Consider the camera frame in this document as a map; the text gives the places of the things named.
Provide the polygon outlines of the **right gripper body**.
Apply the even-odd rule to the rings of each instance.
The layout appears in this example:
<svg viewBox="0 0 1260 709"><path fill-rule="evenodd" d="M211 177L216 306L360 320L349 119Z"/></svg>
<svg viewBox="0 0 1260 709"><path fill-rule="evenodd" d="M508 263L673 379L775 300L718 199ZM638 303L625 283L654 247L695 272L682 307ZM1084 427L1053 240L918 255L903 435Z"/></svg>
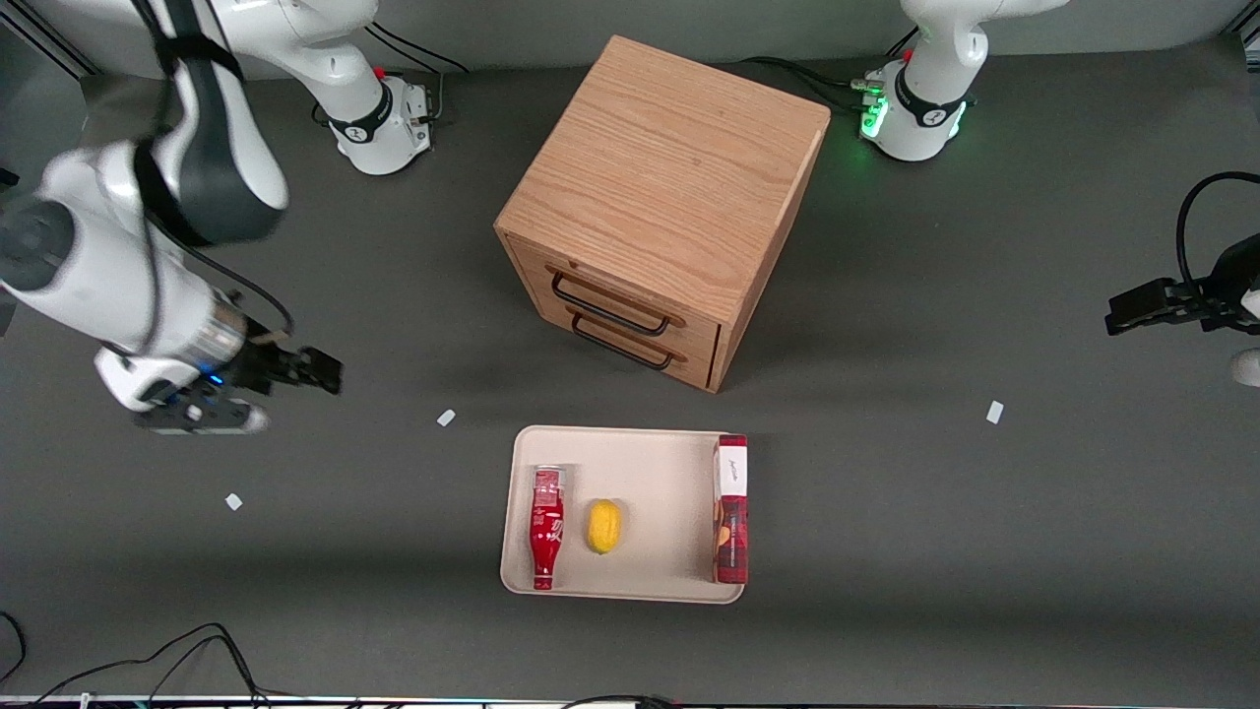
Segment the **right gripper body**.
<svg viewBox="0 0 1260 709"><path fill-rule="evenodd" d="M163 355L103 348L94 369L129 411L251 411L232 390L267 394L275 383L291 382L299 353L248 340L205 340Z"/></svg>

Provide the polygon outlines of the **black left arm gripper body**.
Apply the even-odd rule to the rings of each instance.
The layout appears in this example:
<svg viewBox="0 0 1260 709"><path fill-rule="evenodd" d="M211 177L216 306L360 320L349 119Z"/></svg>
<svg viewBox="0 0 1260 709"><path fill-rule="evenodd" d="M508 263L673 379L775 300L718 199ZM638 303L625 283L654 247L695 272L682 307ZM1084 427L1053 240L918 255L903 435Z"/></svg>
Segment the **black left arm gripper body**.
<svg viewBox="0 0 1260 709"><path fill-rule="evenodd" d="M1257 286L1257 234L1226 248L1211 273L1201 280L1191 277L1183 234L1176 237L1176 254L1182 283L1178 309L1171 322L1200 322L1203 332L1232 329L1247 336L1259 335L1257 315L1244 305L1247 292Z"/></svg>

